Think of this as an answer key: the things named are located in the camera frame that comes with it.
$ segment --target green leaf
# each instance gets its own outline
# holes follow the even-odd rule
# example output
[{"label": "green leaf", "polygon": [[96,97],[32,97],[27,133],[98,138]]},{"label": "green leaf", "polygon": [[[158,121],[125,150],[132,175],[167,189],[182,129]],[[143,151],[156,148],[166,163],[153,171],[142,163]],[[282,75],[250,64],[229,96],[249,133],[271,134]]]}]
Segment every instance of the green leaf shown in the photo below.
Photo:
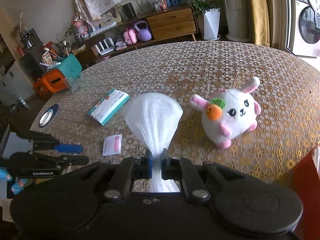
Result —
[{"label": "green leaf", "polygon": [[212,105],[217,105],[219,106],[221,109],[223,109],[226,106],[226,103],[220,99],[220,98],[212,98],[211,99],[211,104]]},{"label": "green leaf", "polygon": [[191,0],[191,2],[194,15],[204,15],[210,9],[218,8],[214,3],[205,0]]}]

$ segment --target small pink packet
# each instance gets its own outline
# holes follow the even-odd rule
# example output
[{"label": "small pink packet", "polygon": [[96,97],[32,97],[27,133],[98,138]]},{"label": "small pink packet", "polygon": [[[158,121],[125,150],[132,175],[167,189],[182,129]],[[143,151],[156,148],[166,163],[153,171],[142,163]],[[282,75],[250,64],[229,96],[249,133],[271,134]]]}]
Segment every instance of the small pink packet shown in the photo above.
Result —
[{"label": "small pink packet", "polygon": [[115,155],[121,153],[122,134],[108,136],[103,142],[103,156]]}]

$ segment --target drawer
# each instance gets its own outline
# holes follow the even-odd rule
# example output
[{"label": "drawer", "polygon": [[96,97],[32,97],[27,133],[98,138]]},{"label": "drawer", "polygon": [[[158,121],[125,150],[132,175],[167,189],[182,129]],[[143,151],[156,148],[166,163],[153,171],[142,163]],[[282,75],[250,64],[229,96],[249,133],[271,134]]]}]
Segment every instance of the drawer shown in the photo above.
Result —
[{"label": "drawer", "polygon": [[159,15],[155,15],[147,18],[150,28],[156,28],[172,23],[185,22],[189,20],[193,20],[192,10],[191,8],[162,13]]},{"label": "drawer", "polygon": [[76,55],[77,60],[81,66],[85,66],[96,60],[96,57],[99,55],[97,49],[93,46],[90,49],[87,49]]},{"label": "drawer", "polygon": [[173,23],[166,26],[156,27],[151,29],[153,37],[155,40],[163,39],[163,38],[170,38],[170,37],[177,37],[182,36],[186,33],[195,33],[196,26],[193,20],[180,22],[180,23]]}]

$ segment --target bunny plush toy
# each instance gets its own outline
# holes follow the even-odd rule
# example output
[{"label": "bunny plush toy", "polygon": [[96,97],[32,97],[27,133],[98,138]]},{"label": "bunny plush toy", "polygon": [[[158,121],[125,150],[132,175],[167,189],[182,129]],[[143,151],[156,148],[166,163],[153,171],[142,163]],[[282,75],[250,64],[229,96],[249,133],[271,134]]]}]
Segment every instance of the bunny plush toy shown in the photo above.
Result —
[{"label": "bunny plush toy", "polygon": [[259,85],[259,78],[253,77],[241,90],[219,89],[211,101],[198,95],[191,97],[189,104],[202,111],[204,131],[218,148],[229,148],[233,138],[257,127],[256,117],[261,107],[249,93]]}]

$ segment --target bunny ear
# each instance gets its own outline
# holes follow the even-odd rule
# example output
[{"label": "bunny ear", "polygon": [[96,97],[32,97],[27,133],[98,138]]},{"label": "bunny ear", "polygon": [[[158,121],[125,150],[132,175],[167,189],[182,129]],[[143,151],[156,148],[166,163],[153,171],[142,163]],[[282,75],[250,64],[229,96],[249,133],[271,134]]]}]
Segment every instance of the bunny ear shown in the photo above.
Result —
[{"label": "bunny ear", "polygon": [[250,78],[244,86],[241,88],[241,92],[244,93],[251,93],[257,89],[257,87],[260,85],[260,80],[257,77]]},{"label": "bunny ear", "polygon": [[205,100],[201,96],[193,95],[189,100],[189,104],[191,105],[192,108],[198,111],[202,111],[210,104],[210,102]]}]

